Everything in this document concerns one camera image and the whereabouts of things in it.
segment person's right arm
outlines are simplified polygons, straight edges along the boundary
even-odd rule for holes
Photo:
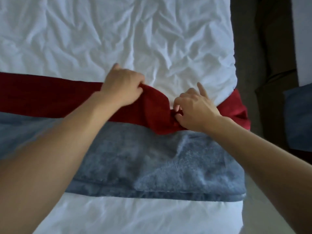
[[[297,233],[312,230],[312,165],[220,115],[200,83],[174,101],[185,128],[204,132],[232,155]]]

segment mattress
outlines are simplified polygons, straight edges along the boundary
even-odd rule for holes
[[[175,97],[236,87],[230,0],[0,0],[0,71],[103,82],[113,63]],[[35,233],[239,233],[242,201],[65,193]]]

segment red blanket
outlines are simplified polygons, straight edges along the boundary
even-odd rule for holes
[[[65,117],[102,86],[96,82],[9,73],[0,73],[0,82],[1,112],[48,118]],[[164,94],[147,85],[142,88],[143,94],[136,102],[122,107],[109,120],[145,126],[157,134],[185,130],[175,120],[175,112],[170,110]],[[250,129],[247,109],[238,90],[217,108],[221,115]]]

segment bare skin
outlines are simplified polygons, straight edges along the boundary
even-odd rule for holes
[[[54,128],[18,149],[0,167],[0,230],[32,233],[49,214],[78,170],[95,136],[122,106],[142,93],[144,76],[114,65],[94,93]],[[250,174],[297,233],[310,230],[312,166],[220,115],[204,88],[189,89],[174,101],[177,121],[204,132]]]

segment floor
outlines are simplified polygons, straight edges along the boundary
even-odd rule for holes
[[[258,0],[231,0],[238,89],[252,122],[251,131],[262,135],[255,89],[265,79],[266,64],[255,29]],[[292,229],[275,210],[253,180],[246,176],[247,198],[244,201],[244,228],[241,234],[292,234]]]

